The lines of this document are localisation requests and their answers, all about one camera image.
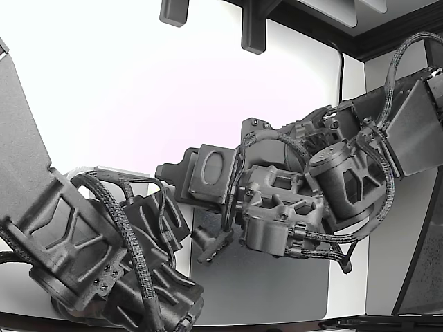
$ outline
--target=black cable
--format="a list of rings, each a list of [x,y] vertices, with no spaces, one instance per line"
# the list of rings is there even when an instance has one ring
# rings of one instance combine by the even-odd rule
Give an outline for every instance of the black cable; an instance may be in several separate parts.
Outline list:
[[[345,255],[332,250],[301,250],[300,258],[317,258],[317,259],[328,259],[331,261],[337,261],[342,263],[345,259]]]
[[[98,176],[97,171],[90,171],[90,172],[87,172],[87,174],[92,175],[92,176]],[[164,224],[166,224],[166,222],[164,220],[165,208],[166,208],[166,189],[165,189],[165,186],[162,184],[162,182],[157,180],[156,178],[130,178],[128,176],[126,176],[124,178],[121,177],[117,181],[113,181],[108,178],[106,178],[106,179],[100,178],[99,176],[98,176],[98,179],[101,181],[104,181],[104,182],[114,183],[114,184],[118,185],[123,190],[123,192],[125,193],[125,198],[130,203],[131,203],[131,200],[134,198],[134,193],[132,191],[130,183],[152,183],[152,184],[155,184],[157,187],[159,187],[159,189],[161,191],[161,203],[159,204],[159,231],[160,231],[160,236],[161,236],[163,242],[165,243],[166,248],[168,249],[168,254],[170,256],[170,266],[173,269],[175,269],[177,266],[177,259],[174,254],[174,250],[172,249],[172,246],[170,245],[168,238],[166,237],[165,228],[164,228]],[[177,242],[177,239],[175,238],[174,233],[170,232],[170,236],[172,237],[173,241]]]
[[[329,40],[329,43],[337,50],[340,55],[340,72],[338,77],[338,103],[340,104],[343,101],[343,75],[345,72],[345,56],[340,48],[333,41]]]
[[[109,216],[116,223],[117,229],[125,242],[137,282],[141,288],[146,325],[151,331],[165,331],[164,323],[161,319],[159,299],[154,290],[145,256],[125,212],[108,189],[96,177],[90,174],[78,174],[71,182],[77,188],[83,185],[90,190],[102,202]]]
[[[159,230],[160,235],[162,237],[163,242],[165,243],[169,256],[171,258],[170,266],[175,269],[177,266],[177,260],[175,258],[174,250],[172,249],[172,246],[170,245],[169,239],[166,237],[165,228],[164,225],[166,224],[165,221],[165,207],[166,207],[166,189],[165,186],[162,184],[162,182],[156,178],[130,178],[127,177],[125,180],[132,182],[132,183],[152,183],[159,187],[161,192],[161,202],[159,206]],[[177,239],[175,239],[174,233],[170,232],[170,236],[177,242]]]
[[[119,178],[118,180],[114,180],[111,178],[103,178],[100,177],[97,171],[90,171],[86,172],[89,175],[96,176],[100,181],[113,183],[114,185],[117,185],[125,195],[126,201],[129,201],[129,203],[132,203],[132,200],[134,199],[134,192],[132,191],[131,184],[129,181],[126,181],[123,178]]]
[[[389,65],[388,74],[386,76],[385,81],[385,104],[383,107],[383,111],[380,113],[379,117],[377,118],[376,124],[378,128],[385,129],[386,122],[388,120],[391,108],[392,108],[392,101],[394,99],[394,87],[395,87],[395,76],[397,73],[397,68],[399,66],[400,60],[403,57],[406,50],[414,44],[415,42],[419,42],[423,39],[430,39],[433,40],[441,45],[443,45],[443,38],[439,35],[436,35],[434,33],[416,33],[415,35],[409,37],[407,40],[403,42],[403,44],[397,49],[397,51],[394,54],[394,57],[391,60],[391,63]]]

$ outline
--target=black shelf bracket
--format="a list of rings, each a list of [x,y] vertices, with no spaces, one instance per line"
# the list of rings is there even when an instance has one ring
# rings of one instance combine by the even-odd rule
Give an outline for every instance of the black shelf bracket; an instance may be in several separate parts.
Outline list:
[[[162,0],[160,21],[181,27],[188,20],[189,0]]]
[[[262,54],[266,50],[266,19],[282,0],[237,0],[243,8],[242,48]],[[160,21],[183,26],[188,20],[189,0],[162,0]]]
[[[242,48],[262,54],[266,50],[266,18],[282,0],[244,0]]]

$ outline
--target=white backdrop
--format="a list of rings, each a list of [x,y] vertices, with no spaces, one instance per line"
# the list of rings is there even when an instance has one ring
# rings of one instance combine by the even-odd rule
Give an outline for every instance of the white backdrop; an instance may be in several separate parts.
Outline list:
[[[276,128],[336,104],[334,49],[269,21],[267,51],[254,55],[240,47],[238,7],[190,0],[188,22],[176,28],[159,21],[160,4],[0,0],[0,36],[61,172],[106,165],[153,174],[188,147],[237,146],[246,118]],[[346,57],[344,84],[345,98],[365,93],[362,63]],[[366,255],[367,245],[357,250]],[[364,274],[365,262],[354,269]],[[27,272],[1,267],[0,311],[54,317]]]

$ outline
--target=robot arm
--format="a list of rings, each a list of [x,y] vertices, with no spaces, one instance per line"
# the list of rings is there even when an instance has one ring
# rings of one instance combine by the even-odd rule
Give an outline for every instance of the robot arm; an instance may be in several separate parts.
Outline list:
[[[388,213],[394,178],[443,163],[442,77],[441,71],[426,69],[397,81],[392,111],[381,128],[374,120],[385,102],[383,88],[278,130],[262,120],[245,120],[242,138],[250,147],[244,172],[238,166],[241,147],[202,145],[187,150],[180,164],[158,167],[156,177],[179,188],[178,202],[230,215],[226,224],[241,225],[246,247],[277,257],[333,259],[348,273],[355,244]],[[233,174],[238,183],[230,183]],[[368,219],[353,234],[334,235]],[[222,230],[220,236],[228,237],[229,226]],[[192,237],[203,249],[200,261],[212,259],[224,243],[202,229]],[[210,240],[220,247],[209,248]],[[316,250],[320,242],[332,249]],[[340,243],[354,245],[343,254]]]
[[[0,237],[16,254],[0,263],[32,264],[30,276],[70,320],[133,332],[189,331],[203,288],[175,270],[174,253],[191,233],[178,202],[222,215],[219,234],[192,231],[200,263],[222,255],[236,223],[240,243],[251,250],[330,259],[349,273],[355,245],[389,211],[394,179],[443,165],[442,71],[394,81],[407,45],[424,37],[443,44],[430,34],[408,39],[384,89],[281,129],[245,120],[237,149],[188,149],[178,165],[159,166],[156,178],[102,167],[63,176],[51,168],[12,59],[0,48],[0,109],[8,119],[0,122]],[[160,181],[173,185],[174,195]],[[125,201],[116,202],[102,182],[121,186]],[[134,197],[130,182],[161,190]],[[80,186],[96,199],[86,200]],[[360,222],[352,234],[334,234]],[[319,249],[322,242],[330,249]],[[347,253],[342,243],[351,243]]]

